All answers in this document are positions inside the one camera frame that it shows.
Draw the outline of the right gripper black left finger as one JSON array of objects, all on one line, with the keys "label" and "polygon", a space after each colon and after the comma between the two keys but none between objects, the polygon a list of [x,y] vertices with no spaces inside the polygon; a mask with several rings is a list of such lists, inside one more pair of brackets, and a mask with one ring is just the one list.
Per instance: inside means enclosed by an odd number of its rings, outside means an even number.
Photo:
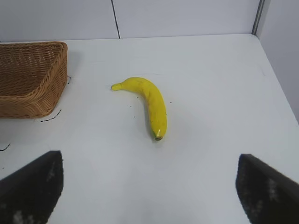
[{"label": "right gripper black left finger", "polygon": [[49,151],[0,181],[0,222],[47,223],[63,188],[62,154]]}]

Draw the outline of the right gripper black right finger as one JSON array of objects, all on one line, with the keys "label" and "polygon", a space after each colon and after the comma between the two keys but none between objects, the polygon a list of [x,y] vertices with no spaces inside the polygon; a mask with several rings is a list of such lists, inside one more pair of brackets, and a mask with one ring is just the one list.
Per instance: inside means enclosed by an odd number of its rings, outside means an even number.
[{"label": "right gripper black right finger", "polygon": [[251,224],[297,224],[299,184],[251,154],[241,154],[235,188]]}]

